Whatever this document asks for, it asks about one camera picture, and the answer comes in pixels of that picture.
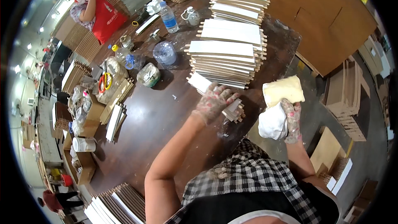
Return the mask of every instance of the black and white checkered shirt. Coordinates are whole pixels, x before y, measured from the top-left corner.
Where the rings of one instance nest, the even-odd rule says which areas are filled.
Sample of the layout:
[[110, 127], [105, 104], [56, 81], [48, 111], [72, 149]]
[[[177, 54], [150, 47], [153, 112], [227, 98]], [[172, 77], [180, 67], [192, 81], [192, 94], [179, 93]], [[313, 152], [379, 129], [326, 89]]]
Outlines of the black and white checkered shirt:
[[261, 148], [244, 139], [230, 157], [187, 183], [181, 208], [165, 224], [178, 224], [187, 205], [197, 197], [259, 191], [283, 192], [302, 223], [321, 220], [286, 163], [270, 159]]

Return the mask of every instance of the red bucket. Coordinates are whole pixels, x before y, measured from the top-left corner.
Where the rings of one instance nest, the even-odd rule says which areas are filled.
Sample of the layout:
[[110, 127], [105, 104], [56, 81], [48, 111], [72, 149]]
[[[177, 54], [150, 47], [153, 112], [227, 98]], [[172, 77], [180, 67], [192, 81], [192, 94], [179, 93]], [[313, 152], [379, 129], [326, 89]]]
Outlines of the red bucket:
[[69, 175], [61, 174], [62, 185], [65, 187], [69, 187], [73, 184], [72, 177]]

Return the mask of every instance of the pink floral glove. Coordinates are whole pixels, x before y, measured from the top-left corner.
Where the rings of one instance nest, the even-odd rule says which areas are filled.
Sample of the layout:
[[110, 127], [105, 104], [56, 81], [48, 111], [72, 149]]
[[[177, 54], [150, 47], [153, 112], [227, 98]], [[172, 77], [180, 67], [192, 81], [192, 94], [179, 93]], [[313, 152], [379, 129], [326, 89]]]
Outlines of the pink floral glove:
[[287, 117], [287, 129], [289, 130], [285, 138], [285, 143], [295, 144], [298, 141], [302, 142], [300, 133], [300, 102], [296, 102], [292, 105], [287, 99], [283, 98], [281, 100], [281, 105]]
[[205, 94], [199, 101], [193, 114], [199, 114], [206, 125], [213, 122], [221, 112], [240, 96], [234, 93], [231, 96], [231, 89], [226, 89], [226, 85], [217, 87], [217, 82], [212, 82]]

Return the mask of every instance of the yellow bottle cap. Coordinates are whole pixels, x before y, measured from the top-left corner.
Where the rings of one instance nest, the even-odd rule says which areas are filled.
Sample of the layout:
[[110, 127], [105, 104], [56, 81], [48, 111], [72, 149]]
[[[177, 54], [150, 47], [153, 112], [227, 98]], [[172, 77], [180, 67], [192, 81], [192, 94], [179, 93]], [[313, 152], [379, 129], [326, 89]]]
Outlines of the yellow bottle cap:
[[112, 50], [113, 50], [113, 51], [116, 51], [116, 50], [118, 50], [118, 49], [119, 49], [119, 46], [117, 46], [116, 44], [112, 46]]

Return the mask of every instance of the wooden table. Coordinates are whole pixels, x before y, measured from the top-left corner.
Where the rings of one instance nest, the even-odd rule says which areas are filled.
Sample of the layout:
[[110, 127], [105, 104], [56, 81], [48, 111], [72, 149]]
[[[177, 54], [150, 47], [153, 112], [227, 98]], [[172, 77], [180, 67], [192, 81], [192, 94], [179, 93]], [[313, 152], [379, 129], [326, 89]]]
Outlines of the wooden table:
[[[144, 178], [152, 161], [181, 128], [201, 97], [187, 83], [186, 77], [189, 76], [191, 67], [189, 56], [183, 52], [185, 44], [191, 40], [199, 40], [195, 36], [199, 27], [188, 28], [180, 15], [188, 6], [192, 6], [202, 17], [211, 18], [209, 1], [188, 0], [181, 4], [167, 2], [177, 17], [180, 30], [174, 34], [167, 33], [159, 18], [145, 32], [134, 37], [134, 43], [138, 47], [135, 52], [144, 54], [148, 61], [156, 64], [152, 57], [155, 43], [146, 40], [150, 33], [160, 28], [161, 36], [173, 43], [178, 54], [177, 62], [168, 69], [161, 69], [162, 78], [153, 88], [142, 86], [135, 80], [137, 85], [124, 102], [127, 106], [127, 118], [116, 134], [118, 138], [115, 143], [106, 141], [105, 126], [98, 128], [95, 138], [99, 144], [94, 156], [98, 167], [88, 187], [89, 191], [100, 193], [127, 182], [144, 195]], [[109, 44], [119, 43], [118, 38], [123, 34], [132, 33], [132, 37], [134, 36], [136, 27], [131, 25], [131, 20], [128, 24], [111, 37], [93, 62], [100, 64], [107, 56], [114, 55], [107, 47]], [[222, 161], [254, 125], [258, 115], [266, 108], [262, 84], [285, 76], [301, 36], [267, 14], [261, 28], [268, 36], [267, 60], [256, 73], [249, 89], [239, 91], [246, 117], [235, 124], [226, 121], [221, 115], [196, 137], [175, 177], [180, 197], [190, 179]]]

